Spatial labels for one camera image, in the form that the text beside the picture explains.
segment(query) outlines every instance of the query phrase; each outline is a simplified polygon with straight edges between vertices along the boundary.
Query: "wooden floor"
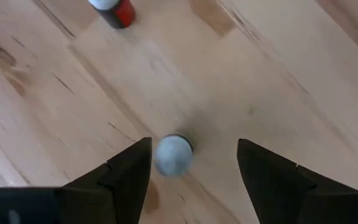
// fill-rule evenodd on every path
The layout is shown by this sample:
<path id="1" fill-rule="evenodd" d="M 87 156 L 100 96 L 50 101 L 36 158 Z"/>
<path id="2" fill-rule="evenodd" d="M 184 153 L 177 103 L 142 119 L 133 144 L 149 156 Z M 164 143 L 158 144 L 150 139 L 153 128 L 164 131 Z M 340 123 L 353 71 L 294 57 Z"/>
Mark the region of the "wooden floor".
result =
<path id="1" fill-rule="evenodd" d="M 181 133 L 194 163 L 152 171 L 140 223 L 258 223 L 239 138 L 358 189 L 358 29 L 337 4 L 132 2 L 114 30 L 85 0 L 0 0 L 0 186 L 63 185 Z"/>

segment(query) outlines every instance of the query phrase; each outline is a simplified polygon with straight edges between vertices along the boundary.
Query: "black plastic piece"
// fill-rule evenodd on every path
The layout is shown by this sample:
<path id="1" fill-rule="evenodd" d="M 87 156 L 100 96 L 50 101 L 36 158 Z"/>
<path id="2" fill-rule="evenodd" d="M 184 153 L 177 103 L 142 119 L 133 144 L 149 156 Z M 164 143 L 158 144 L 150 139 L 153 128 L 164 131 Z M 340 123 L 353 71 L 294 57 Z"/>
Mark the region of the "black plastic piece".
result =
<path id="1" fill-rule="evenodd" d="M 0 188 L 0 223 L 136 224 L 150 179 L 152 140 L 143 138 L 60 188 Z"/>
<path id="2" fill-rule="evenodd" d="M 260 224 L 358 223 L 358 191 L 240 139 L 237 160 Z"/>

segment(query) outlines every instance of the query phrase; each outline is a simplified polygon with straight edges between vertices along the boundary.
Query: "red and white bottle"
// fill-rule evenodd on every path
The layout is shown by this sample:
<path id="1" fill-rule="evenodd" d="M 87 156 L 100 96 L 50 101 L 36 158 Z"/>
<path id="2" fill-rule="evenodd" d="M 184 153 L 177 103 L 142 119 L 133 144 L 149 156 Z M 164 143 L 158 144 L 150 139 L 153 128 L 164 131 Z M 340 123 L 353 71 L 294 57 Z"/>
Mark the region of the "red and white bottle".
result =
<path id="1" fill-rule="evenodd" d="M 135 9 L 129 0 L 88 1 L 113 28 L 128 27 L 135 20 Z"/>

